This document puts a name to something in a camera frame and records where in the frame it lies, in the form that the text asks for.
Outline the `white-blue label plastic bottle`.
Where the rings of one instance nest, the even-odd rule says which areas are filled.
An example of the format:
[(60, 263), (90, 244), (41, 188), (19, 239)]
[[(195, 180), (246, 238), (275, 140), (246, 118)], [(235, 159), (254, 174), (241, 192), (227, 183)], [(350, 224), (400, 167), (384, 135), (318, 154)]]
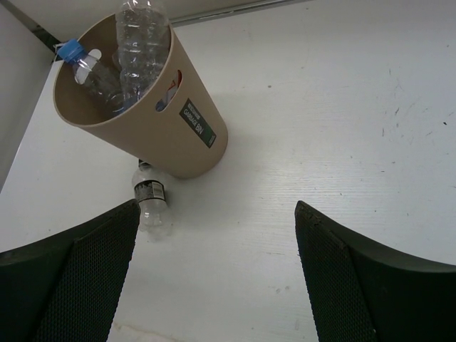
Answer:
[(182, 81), (182, 73), (180, 70), (178, 70), (175, 73), (175, 76), (172, 79), (172, 82), (171, 82), (169, 88), (166, 90), (164, 96), (157, 102), (157, 104), (155, 106), (155, 109), (157, 112), (161, 112), (164, 109), (166, 109), (167, 105), (174, 98), (174, 96), (181, 84), (181, 81)]

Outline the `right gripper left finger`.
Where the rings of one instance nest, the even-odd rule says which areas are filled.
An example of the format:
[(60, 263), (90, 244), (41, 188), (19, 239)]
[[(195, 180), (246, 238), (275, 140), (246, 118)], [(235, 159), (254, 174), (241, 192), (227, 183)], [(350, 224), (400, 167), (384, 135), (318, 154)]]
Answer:
[(2, 341), (107, 341), (139, 225), (131, 199), (1, 253)]

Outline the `blue-label blue-cap plastic bottle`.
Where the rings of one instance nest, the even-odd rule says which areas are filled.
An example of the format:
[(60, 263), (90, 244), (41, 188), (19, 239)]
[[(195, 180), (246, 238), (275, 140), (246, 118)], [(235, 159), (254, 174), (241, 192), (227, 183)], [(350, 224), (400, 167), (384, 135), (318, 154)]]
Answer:
[(73, 69), (75, 82), (85, 88), (93, 102), (106, 110), (110, 118), (124, 111), (119, 72), (90, 55), (76, 40), (63, 44), (57, 52)]

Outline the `clear white-cap plastic bottle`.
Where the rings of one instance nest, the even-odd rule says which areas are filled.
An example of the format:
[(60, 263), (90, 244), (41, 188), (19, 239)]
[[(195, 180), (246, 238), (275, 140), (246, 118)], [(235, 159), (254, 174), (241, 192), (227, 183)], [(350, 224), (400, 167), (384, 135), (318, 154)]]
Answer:
[(170, 50), (170, 22), (161, 1), (124, 1), (115, 14), (124, 109), (156, 81)]

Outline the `black-label plastic bottle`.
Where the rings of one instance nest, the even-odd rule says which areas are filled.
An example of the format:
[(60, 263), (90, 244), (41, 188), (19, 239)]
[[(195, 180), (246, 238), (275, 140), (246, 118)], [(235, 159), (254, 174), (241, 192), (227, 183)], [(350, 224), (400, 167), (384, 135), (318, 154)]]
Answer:
[(172, 220), (166, 188), (167, 176), (151, 164), (138, 160), (132, 186), (140, 207), (139, 230), (153, 241), (170, 235)]

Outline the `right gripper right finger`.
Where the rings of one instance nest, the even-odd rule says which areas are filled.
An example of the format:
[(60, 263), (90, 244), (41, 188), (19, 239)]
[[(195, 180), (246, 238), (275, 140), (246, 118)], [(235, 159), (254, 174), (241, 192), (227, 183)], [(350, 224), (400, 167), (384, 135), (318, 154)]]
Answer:
[(387, 247), (303, 201), (294, 215), (320, 341), (455, 340), (455, 266)]

